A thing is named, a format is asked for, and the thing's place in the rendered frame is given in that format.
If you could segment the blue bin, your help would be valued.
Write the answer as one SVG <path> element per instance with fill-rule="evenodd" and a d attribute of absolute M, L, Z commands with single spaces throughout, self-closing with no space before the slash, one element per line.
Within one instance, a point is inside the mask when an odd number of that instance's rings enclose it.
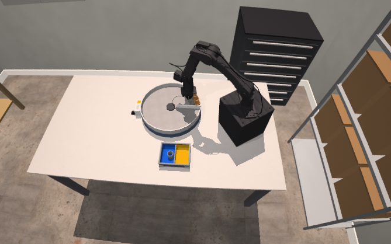
<path fill-rule="evenodd" d="M 161 159 L 160 162 L 164 163 L 173 163 L 174 158 L 170 159 L 167 156 L 167 152 L 172 151 L 173 153 L 175 152 L 175 145 L 174 144 L 162 144 L 162 151 L 161 151 Z M 175 155 L 175 153 L 174 153 Z"/>

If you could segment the yellow bin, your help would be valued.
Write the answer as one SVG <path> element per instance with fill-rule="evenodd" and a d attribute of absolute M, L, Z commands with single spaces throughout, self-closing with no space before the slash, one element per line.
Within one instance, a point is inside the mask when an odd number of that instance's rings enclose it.
<path fill-rule="evenodd" d="M 188 145 L 176 145 L 175 162 L 188 164 L 189 146 Z"/>

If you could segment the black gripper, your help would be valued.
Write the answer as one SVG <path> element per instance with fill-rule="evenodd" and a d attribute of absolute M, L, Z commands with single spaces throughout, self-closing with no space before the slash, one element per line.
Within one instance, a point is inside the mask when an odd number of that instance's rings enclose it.
<path fill-rule="evenodd" d="M 193 97 L 193 94 L 197 94 L 196 86 L 191 86 L 190 88 L 188 88 L 184 85 L 184 88 L 181 87 L 181 95 L 183 97 L 186 97 L 187 100 L 188 100 L 188 97 L 189 97 L 189 99 L 191 99 Z"/>

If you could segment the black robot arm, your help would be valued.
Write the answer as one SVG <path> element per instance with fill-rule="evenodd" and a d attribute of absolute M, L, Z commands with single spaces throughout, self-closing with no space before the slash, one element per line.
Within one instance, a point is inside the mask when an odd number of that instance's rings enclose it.
<path fill-rule="evenodd" d="M 204 46 L 206 45 L 206 46 Z M 202 47 L 199 47 L 202 46 Z M 206 47 L 206 48 L 203 48 Z M 197 49 L 199 48 L 199 49 Z M 201 50 L 202 49 L 202 50 Z M 210 50 L 209 50 L 210 49 Z M 206 65 L 211 65 L 212 67 L 215 67 L 217 70 L 219 70 L 237 89 L 236 91 L 238 92 L 238 96 L 240 98 L 240 103 L 241 107 L 243 110 L 244 118 L 254 118 L 257 116 L 257 113 L 255 111 L 255 107 L 253 104 L 254 100 L 254 84 L 249 82 L 250 80 L 247 79 L 246 77 L 243 77 L 240 73 L 238 73 L 225 59 L 222 59 L 221 56 L 222 52 L 220 51 L 219 47 L 215 44 L 212 43 L 207 43 L 205 41 L 198 41 L 196 44 L 196 47 L 193 48 L 190 51 L 190 58 L 189 61 L 184 68 L 183 71 L 176 70 L 174 72 L 174 77 L 173 79 L 183 83 L 183 88 L 184 85 L 188 88 L 193 86 L 193 75 L 196 71 L 196 67 L 198 66 L 198 63 L 201 61 Z M 199 60 L 198 60 L 199 59 Z M 242 78 L 242 77 L 244 78 Z M 246 80 L 249 81 L 246 81 Z"/>

